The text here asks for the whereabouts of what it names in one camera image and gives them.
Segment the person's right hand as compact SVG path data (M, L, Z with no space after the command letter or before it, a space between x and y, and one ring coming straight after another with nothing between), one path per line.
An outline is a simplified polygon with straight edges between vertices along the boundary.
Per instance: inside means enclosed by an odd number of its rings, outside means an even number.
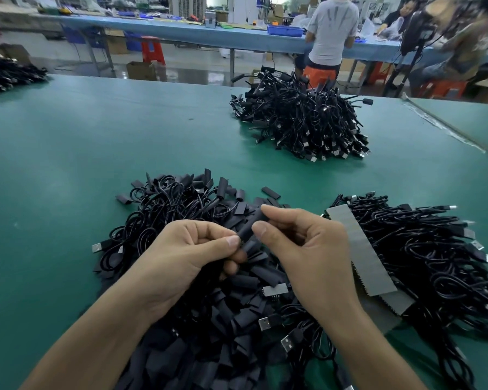
M299 233L301 257L283 265L292 289L312 315L317 308L359 303L345 227L304 209L262 205L269 222L293 225Z

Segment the person's left hand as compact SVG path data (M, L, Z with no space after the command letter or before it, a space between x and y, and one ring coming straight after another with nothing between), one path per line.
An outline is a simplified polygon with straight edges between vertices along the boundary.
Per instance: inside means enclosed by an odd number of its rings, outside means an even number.
M187 250L201 238L221 238L236 233L214 222L178 220L169 223L143 255L126 273L133 291L143 303L151 323L162 318L177 303L199 275L201 269L221 262L219 278L234 275L247 260L240 246L230 257L220 260L190 260Z

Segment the black heat shrink sleeve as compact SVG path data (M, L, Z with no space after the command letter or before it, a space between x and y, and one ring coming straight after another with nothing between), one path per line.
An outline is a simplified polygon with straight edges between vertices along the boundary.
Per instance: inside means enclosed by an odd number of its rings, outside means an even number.
M247 222L237 232L240 238L241 244L247 243L253 236L252 226L256 222L269 222L269 218L262 212L261 207L255 209L254 213L247 217Z

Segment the person's right forearm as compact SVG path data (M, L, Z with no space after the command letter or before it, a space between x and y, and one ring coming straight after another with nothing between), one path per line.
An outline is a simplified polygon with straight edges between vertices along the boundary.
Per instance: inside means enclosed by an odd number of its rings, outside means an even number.
M359 303L312 314L345 362L356 390L428 390Z

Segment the person's left forearm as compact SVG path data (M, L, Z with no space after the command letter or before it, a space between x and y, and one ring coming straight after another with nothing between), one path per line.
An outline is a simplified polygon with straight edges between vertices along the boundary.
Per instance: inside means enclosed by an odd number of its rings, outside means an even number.
M52 345L18 390L113 390L151 326L158 279L123 277Z

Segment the pile of black shrink tubes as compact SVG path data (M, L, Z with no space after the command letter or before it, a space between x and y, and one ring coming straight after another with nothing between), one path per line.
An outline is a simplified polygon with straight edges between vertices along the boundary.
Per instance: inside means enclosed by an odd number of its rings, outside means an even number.
M262 192L266 197L245 198L246 220L230 230L237 234L264 204L289 207L268 187ZM280 390L309 390L305 373L313 359L329 361L337 373L335 347L295 297L279 259L255 235L241 247L247 260L236 274L220 279L222 263L206 265L151 324L114 390L268 390L265 371L276 364L288 366ZM289 293L262 295L279 283Z

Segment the long grey strip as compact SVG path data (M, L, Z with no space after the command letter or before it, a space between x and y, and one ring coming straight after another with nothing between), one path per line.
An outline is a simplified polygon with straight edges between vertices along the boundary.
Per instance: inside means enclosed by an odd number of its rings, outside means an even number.
M328 217L345 226L350 243L353 267L368 296L380 296L397 291L397 287L347 205L325 210Z

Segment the short grey strip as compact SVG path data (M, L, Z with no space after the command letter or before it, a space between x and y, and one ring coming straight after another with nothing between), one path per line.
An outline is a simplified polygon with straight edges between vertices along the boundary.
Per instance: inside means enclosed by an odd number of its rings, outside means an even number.
M380 294L378 297L397 315L402 316L414 303L415 299L405 291L396 291Z

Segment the orange plastic stool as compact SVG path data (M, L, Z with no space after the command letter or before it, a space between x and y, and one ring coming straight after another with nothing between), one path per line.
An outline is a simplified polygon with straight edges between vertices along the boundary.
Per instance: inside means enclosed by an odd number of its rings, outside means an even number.
M370 68L368 77L365 83L367 85L374 85L377 82L385 84L393 70L393 63L375 62L374 66Z
M461 99L467 81L432 79L422 84L416 95L418 98Z

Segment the red plastic stool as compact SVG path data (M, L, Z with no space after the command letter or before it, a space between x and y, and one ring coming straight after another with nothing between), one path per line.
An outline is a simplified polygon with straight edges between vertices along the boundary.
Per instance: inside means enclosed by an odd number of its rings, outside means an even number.
M143 62L166 66L160 39L154 36L141 36L140 39Z

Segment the clear tape strip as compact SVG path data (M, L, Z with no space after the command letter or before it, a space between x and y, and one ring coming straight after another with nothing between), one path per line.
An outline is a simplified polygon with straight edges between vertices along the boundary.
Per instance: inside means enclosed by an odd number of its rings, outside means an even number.
M478 149L483 154L488 153L488 151L481 145L477 144L475 140L469 138L466 134L460 132L457 128L453 127L452 125L442 121L439 117L435 116L433 113L425 110L422 106L418 105L411 97L408 97L405 93L402 94L401 101L407 108L412 110L423 120L425 120L432 126L436 127L437 129L442 130L450 137L455 138L457 141L462 142L463 144Z

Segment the blue plastic bin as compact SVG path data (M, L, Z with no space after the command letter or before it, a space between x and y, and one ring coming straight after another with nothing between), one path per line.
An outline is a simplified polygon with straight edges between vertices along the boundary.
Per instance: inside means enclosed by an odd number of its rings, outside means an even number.
M286 25L267 25L267 33L274 36L301 38L304 34L304 28Z

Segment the long blue workbench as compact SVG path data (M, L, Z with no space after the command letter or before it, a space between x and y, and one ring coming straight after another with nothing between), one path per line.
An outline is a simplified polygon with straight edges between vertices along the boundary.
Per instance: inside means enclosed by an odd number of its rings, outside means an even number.
M115 18L87 14L72 14L69 17L45 15L33 8L16 8L11 11L0 11L0 30L24 32L54 32L57 25L64 25L74 30L101 28L126 32L136 32L145 36L158 37L176 43L204 45L206 47L234 50L251 50L277 53L302 53L304 38L270 35L266 31L246 28L206 28L194 25L167 21L165 19ZM344 58L366 62L401 62L410 64L414 53L400 56L400 45L397 41L381 41L369 38L365 43L356 43L346 49Z

